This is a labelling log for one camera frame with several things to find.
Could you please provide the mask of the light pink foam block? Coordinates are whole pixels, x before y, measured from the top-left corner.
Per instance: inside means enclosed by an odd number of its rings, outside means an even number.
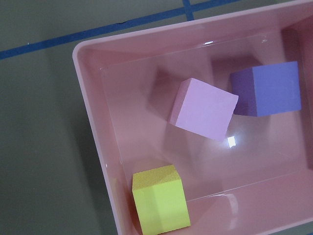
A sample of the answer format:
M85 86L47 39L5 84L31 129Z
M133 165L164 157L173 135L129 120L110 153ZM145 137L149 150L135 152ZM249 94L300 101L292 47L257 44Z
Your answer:
M239 96L195 78L182 81L168 122L175 127L223 141Z

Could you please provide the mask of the yellow foam block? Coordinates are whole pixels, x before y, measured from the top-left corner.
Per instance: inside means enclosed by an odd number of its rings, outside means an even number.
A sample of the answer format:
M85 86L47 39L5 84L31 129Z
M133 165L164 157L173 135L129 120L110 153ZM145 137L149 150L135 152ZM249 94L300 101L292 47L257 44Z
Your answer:
M134 173L132 193L144 235L191 226L182 180L173 164Z

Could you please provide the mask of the dark purple foam block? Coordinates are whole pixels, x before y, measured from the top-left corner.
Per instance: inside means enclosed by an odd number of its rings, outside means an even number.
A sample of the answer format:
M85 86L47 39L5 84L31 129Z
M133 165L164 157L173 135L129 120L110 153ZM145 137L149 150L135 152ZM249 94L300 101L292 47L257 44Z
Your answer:
M250 67L232 73L230 80L239 96L236 115L263 117L302 108L296 61Z

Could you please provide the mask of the pink plastic bin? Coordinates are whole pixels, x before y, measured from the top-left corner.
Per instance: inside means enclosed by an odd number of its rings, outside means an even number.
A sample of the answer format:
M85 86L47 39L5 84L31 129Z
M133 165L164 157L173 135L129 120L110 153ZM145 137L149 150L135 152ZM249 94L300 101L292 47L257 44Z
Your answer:
M141 229L135 172L173 164L191 226L177 235L266 235L313 219L313 3L295 0L79 43L72 58L120 235ZM233 116L227 140L168 123L181 81L297 61L302 109Z

